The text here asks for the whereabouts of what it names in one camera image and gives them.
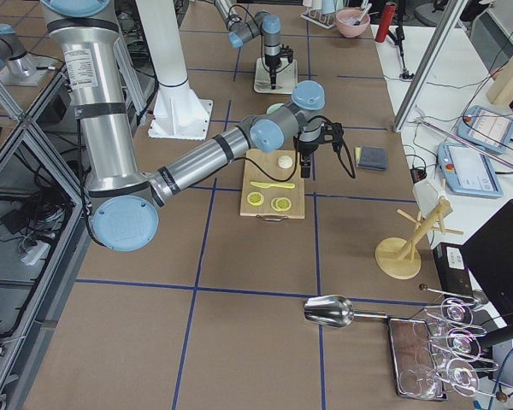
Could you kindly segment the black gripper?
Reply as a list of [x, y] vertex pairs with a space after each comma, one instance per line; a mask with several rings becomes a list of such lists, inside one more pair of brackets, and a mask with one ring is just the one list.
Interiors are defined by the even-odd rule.
[[287, 59], [288, 63], [293, 61], [293, 49], [289, 45], [284, 44], [265, 44], [264, 51], [264, 67], [270, 73], [270, 89], [276, 89], [277, 70], [281, 66], [281, 58]]
[[294, 139], [294, 146], [300, 153], [300, 176], [308, 178], [311, 172], [311, 153], [320, 145], [330, 144], [335, 153], [340, 152], [340, 123], [325, 116], [313, 116]]

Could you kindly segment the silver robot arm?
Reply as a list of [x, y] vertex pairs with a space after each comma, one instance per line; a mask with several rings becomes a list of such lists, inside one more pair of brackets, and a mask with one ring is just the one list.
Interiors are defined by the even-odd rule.
[[251, 115], [154, 173], [138, 169], [114, 47], [121, 30], [111, 1], [45, 1], [49, 35], [62, 47], [78, 130], [85, 138], [91, 174], [82, 195], [91, 201], [89, 231], [116, 251], [143, 248], [156, 234], [157, 210], [168, 199], [242, 158], [265, 153], [292, 138], [302, 155], [321, 144], [339, 149], [340, 124], [321, 114], [323, 87], [305, 80], [290, 102], [270, 114]]
[[281, 20], [277, 15], [261, 10], [252, 15], [246, 10], [244, 20], [234, 9], [241, 7], [232, 1], [212, 1], [223, 19], [228, 40], [240, 49], [251, 40], [261, 40], [261, 56], [256, 60], [254, 91], [265, 94], [291, 94], [298, 82], [298, 64], [293, 49], [281, 40]]

